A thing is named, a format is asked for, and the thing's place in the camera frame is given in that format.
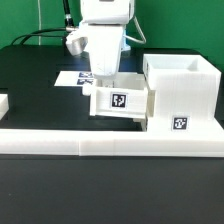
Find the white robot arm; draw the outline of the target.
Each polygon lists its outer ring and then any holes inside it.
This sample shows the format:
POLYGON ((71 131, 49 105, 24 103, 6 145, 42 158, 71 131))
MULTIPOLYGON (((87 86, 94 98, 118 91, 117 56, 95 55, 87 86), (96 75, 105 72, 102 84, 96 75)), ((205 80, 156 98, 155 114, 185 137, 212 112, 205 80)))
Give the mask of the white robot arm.
POLYGON ((146 43, 135 16, 135 0, 80 0, 80 8, 82 20, 66 37, 66 46, 73 56, 89 53, 97 79, 113 79, 125 40, 146 43))

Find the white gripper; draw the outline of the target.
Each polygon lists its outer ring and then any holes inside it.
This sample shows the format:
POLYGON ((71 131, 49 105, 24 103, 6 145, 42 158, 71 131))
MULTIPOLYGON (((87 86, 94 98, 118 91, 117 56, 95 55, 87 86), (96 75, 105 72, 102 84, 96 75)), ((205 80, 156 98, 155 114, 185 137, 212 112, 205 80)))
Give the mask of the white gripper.
POLYGON ((123 31, 120 25, 89 26, 90 67, 96 78, 112 78, 118 72, 123 31))

